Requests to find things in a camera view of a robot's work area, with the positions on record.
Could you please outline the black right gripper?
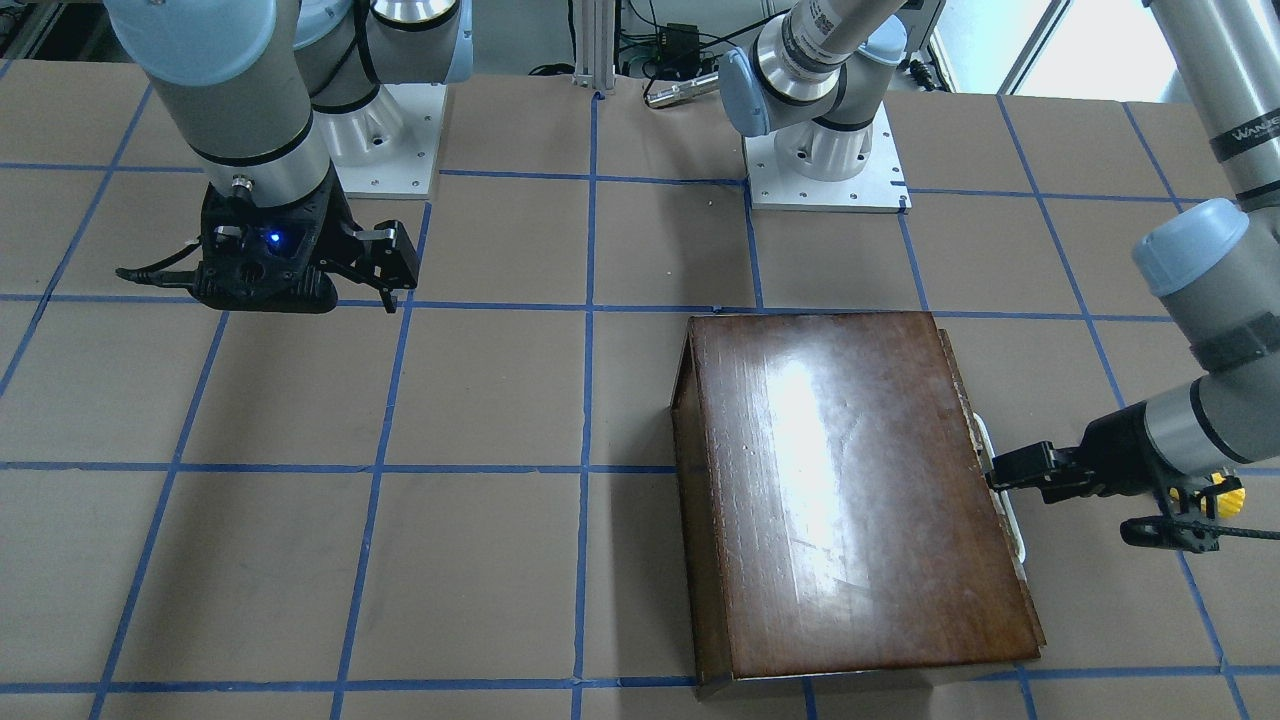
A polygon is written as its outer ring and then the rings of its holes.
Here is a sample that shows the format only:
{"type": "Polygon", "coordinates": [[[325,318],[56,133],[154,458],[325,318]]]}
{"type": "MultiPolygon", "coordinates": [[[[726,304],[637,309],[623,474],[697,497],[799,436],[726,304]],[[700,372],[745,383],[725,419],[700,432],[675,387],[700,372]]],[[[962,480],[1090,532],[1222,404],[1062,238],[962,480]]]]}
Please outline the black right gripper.
{"type": "Polygon", "coordinates": [[[404,224],[358,231],[334,168],[302,199],[259,208],[207,187],[200,210],[202,258],[191,295],[223,311],[321,314],[338,293],[326,272],[349,266],[355,282],[396,313],[396,292],[419,286],[419,255],[404,224]]]}

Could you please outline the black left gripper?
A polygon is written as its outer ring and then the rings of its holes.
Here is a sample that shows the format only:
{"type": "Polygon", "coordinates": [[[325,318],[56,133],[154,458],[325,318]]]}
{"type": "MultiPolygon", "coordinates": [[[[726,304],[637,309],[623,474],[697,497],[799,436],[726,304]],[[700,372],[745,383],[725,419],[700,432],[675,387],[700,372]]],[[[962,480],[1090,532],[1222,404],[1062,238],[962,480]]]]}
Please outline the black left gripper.
{"type": "Polygon", "coordinates": [[[1041,441],[996,455],[986,484],[997,493],[1050,484],[1041,491],[1046,503],[1149,495],[1171,479],[1171,466],[1156,451],[1146,416],[1147,404],[1134,404],[1093,420],[1076,447],[1056,451],[1041,441]],[[1059,459],[1065,464],[1061,473],[1059,459]]]}

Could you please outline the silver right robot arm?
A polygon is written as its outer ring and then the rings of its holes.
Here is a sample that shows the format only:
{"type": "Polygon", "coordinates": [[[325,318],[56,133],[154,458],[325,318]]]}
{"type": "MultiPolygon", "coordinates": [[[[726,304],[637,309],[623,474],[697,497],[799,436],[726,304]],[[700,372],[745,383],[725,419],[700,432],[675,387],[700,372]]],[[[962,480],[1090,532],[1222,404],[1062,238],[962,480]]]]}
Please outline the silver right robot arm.
{"type": "Polygon", "coordinates": [[[388,313],[419,283],[398,220],[365,229],[348,191],[422,197],[443,95],[474,70],[468,1],[109,1],[111,28],[148,77],[209,184],[198,234],[134,284],[207,307],[321,314],[334,278],[388,313]]]}

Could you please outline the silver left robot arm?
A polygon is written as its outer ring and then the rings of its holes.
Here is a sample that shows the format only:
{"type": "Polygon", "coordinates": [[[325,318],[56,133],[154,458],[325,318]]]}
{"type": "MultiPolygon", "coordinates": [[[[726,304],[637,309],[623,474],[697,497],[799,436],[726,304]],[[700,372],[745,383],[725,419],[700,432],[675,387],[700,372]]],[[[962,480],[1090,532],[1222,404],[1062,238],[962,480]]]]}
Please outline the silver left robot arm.
{"type": "MultiPolygon", "coordinates": [[[[1158,493],[1277,456],[1277,13],[1268,1],[1148,5],[1233,196],[1185,210],[1132,256],[1203,375],[1093,420],[1075,448],[998,456],[996,489],[1046,503],[1158,493]]],[[[896,1],[799,1],[719,64],[745,137],[860,132],[904,53],[896,1]]]]}

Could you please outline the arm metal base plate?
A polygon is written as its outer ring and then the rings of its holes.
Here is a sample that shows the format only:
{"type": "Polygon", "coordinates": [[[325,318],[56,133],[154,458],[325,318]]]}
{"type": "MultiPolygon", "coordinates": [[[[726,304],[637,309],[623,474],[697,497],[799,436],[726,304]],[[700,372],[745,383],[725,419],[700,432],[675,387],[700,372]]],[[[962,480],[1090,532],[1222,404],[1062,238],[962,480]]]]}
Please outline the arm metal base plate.
{"type": "Polygon", "coordinates": [[[317,128],[353,199],[429,200],[449,87],[384,85],[358,110],[317,114],[317,128]]]}
{"type": "Polygon", "coordinates": [[[884,104],[860,129],[808,122],[746,137],[742,152],[756,209],[905,213],[913,208],[884,104]]]}

